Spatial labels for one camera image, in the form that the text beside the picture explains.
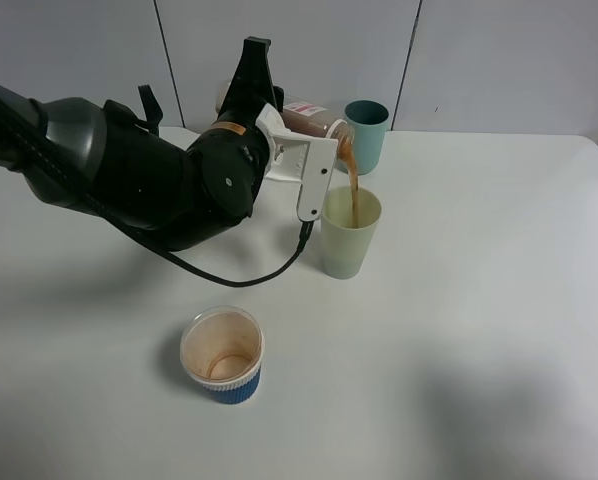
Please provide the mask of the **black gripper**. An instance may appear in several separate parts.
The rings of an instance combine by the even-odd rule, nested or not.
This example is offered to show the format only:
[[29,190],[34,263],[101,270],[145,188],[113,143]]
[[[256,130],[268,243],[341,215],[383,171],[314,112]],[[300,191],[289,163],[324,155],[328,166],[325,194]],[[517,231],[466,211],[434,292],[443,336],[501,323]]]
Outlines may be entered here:
[[230,220],[252,215],[270,159],[268,140],[256,127],[266,107],[280,110],[281,94],[268,62],[270,46],[270,39],[255,36],[243,41],[236,71],[218,97],[215,123],[187,148],[200,168],[204,193]]

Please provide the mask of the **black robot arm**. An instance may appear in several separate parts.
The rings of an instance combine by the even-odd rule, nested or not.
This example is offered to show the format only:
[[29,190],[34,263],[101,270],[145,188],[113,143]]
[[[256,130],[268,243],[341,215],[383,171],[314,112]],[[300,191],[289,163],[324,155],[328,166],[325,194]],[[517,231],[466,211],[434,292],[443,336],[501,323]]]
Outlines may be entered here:
[[217,119],[178,147],[141,86],[142,115],[109,100],[42,103],[0,85],[0,166],[22,174],[42,202],[110,218],[161,248],[195,246],[250,217],[271,148],[255,122],[281,92],[270,43],[248,37]]

